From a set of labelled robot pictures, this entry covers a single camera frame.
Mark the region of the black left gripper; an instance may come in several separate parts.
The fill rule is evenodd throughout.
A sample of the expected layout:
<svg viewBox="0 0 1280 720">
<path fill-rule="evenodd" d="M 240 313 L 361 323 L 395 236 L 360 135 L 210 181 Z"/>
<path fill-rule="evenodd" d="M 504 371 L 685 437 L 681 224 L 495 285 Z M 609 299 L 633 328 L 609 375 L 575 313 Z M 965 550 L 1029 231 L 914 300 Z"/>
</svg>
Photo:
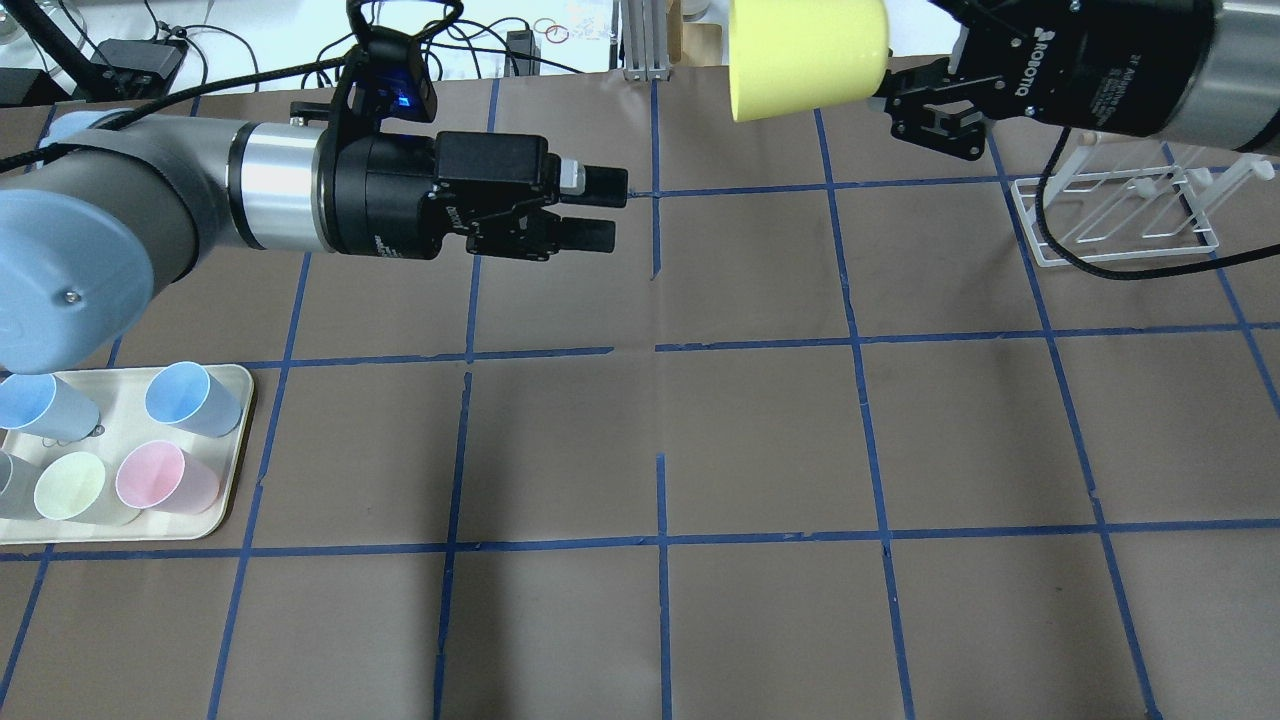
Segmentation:
<svg viewBox="0 0 1280 720">
<path fill-rule="evenodd" d="M 477 256 L 544 263 L 614 251 L 614 222 L 561 217 L 553 204 L 621 209 L 628 170 L 554 156 L 534 135 L 375 133 L 320 165 L 325 240 L 340 254 L 433 260 L 448 234 Z"/>
</svg>

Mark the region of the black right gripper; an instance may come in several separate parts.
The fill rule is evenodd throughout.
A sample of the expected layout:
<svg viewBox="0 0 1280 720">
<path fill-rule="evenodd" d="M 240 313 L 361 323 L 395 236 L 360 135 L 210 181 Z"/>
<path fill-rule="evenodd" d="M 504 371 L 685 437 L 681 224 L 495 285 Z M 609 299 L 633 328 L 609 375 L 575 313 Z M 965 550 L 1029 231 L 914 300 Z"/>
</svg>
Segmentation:
<svg viewBox="0 0 1280 720">
<path fill-rule="evenodd" d="M 975 161 L 987 119 L 1147 137 L 1170 124 L 1208 54 L 1212 1 L 947 1 L 963 41 L 887 70 L 872 97 L 891 135 Z"/>
</svg>

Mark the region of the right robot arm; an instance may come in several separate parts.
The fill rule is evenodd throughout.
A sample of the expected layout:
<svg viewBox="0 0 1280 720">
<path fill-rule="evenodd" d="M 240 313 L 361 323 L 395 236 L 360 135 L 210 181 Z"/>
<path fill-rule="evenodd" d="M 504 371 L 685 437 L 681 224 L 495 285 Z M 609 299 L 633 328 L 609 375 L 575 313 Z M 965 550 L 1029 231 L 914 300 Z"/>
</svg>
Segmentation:
<svg viewBox="0 0 1280 720">
<path fill-rule="evenodd" d="M 980 158 L 998 120 L 1277 154 L 1275 1 L 943 1 L 946 59 L 884 74 L 896 138 Z"/>
</svg>

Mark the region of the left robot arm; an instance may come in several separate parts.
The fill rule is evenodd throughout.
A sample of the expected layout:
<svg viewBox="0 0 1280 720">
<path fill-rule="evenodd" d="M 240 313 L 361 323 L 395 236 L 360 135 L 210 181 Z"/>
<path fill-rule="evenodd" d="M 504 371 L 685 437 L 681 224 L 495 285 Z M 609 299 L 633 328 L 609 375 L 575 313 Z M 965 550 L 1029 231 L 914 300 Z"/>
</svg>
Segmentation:
<svg viewBox="0 0 1280 720">
<path fill-rule="evenodd" d="M 456 234 L 477 256 L 544 263 L 612 252 L 628 173 L 553 152 L 536 135 L 387 133 L 74 111 L 59 158 L 3 181 L 3 368 L 69 370 L 128 332 L 216 247 L 433 260 Z"/>
</svg>

